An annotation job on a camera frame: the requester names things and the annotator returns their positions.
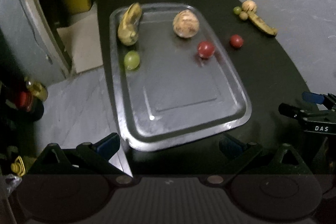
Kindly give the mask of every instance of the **banana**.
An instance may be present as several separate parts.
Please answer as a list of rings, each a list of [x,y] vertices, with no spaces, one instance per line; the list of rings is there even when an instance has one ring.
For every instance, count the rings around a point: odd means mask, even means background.
[[[249,15],[249,19],[253,22],[254,25],[256,25],[260,30],[263,32],[276,36],[278,33],[278,29],[276,28],[271,28],[268,26],[265,21],[263,21],[259,16],[257,16],[254,12],[252,11],[247,11],[247,14]]]
[[[126,46],[133,45],[138,40],[138,24],[142,15],[139,3],[133,3],[123,15],[119,27],[118,38]]]

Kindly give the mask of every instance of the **small red ball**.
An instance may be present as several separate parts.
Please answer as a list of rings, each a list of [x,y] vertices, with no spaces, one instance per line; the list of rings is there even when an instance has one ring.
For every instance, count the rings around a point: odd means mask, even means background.
[[[232,47],[234,48],[241,48],[242,45],[244,44],[244,39],[237,35],[237,34],[234,34],[231,38],[230,38],[230,44]]]
[[[197,46],[198,55],[201,58],[210,58],[215,53],[215,46],[209,41],[202,41]]]

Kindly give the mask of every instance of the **tray rim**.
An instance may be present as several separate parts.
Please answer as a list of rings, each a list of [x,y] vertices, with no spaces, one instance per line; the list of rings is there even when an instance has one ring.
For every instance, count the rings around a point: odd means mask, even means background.
[[[185,9],[195,10],[198,14],[200,14],[204,19],[205,27],[209,31],[210,35],[217,39],[217,43],[219,45],[222,45],[221,41],[218,39],[217,35],[215,34],[212,27],[209,25],[209,23],[206,21],[206,18],[203,16],[203,14],[196,9],[195,7],[188,5],[186,3],[146,3],[141,4],[141,7],[143,9],[146,8],[152,8],[152,7],[176,7],[176,6],[182,6]],[[241,126],[245,124],[251,117],[252,114],[252,104],[251,100],[248,97],[248,94],[246,92],[246,89],[244,88],[244,85],[230,59],[228,56],[226,50],[224,47],[218,48],[220,50],[221,55],[225,57],[225,63],[228,66],[230,72],[232,73],[233,78],[238,84],[239,90],[242,94],[242,97],[244,99],[244,102],[246,104],[246,111],[244,115],[241,118],[235,119],[233,121],[226,122],[224,124],[219,124],[214,127],[210,127],[204,130],[200,130],[198,132],[191,132],[188,134],[180,135],[177,137],[172,138],[166,138],[161,141],[155,141],[155,142],[144,142],[142,140],[137,139],[128,129],[127,127],[127,118],[125,113],[125,105],[124,105],[124,99],[123,99],[123,92],[122,92],[122,85],[121,85],[121,69],[119,64],[119,56],[118,56],[118,46],[117,43],[120,43],[117,38],[117,33],[115,29],[115,17],[118,13],[120,13],[123,10],[126,10],[128,6],[120,7],[116,10],[114,10],[110,17],[109,17],[109,29],[110,29],[110,64],[112,69],[112,82],[113,82],[113,93],[114,93],[114,102],[115,102],[115,108],[116,108],[116,114],[117,114],[117,122],[119,127],[119,133],[121,137],[128,142],[130,147],[134,148],[135,150],[139,151],[157,151],[166,149],[169,147],[177,146],[186,144],[189,142],[193,142],[196,140],[200,140],[209,136],[213,136],[215,134],[227,131],[229,129],[236,128],[238,126]]]

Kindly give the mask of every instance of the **potato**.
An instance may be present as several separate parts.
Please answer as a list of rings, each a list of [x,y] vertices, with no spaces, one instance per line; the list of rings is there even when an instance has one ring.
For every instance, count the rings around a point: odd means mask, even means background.
[[[200,23],[190,10],[179,12],[173,21],[174,32],[182,38],[190,38],[199,31]]]

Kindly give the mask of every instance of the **green grape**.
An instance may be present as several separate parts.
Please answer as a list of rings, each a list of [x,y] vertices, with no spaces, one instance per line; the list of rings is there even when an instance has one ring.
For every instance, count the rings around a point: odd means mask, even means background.
[[[234,12],[236,15],[239,15],[241,11],[242,11],[242,9],[241,9],[239,6],[233,8],[233,12]]]
[[[136,51],[129,51],[124,58],[124,65],[127,70],[133,70],[140,64],[140,56]]]

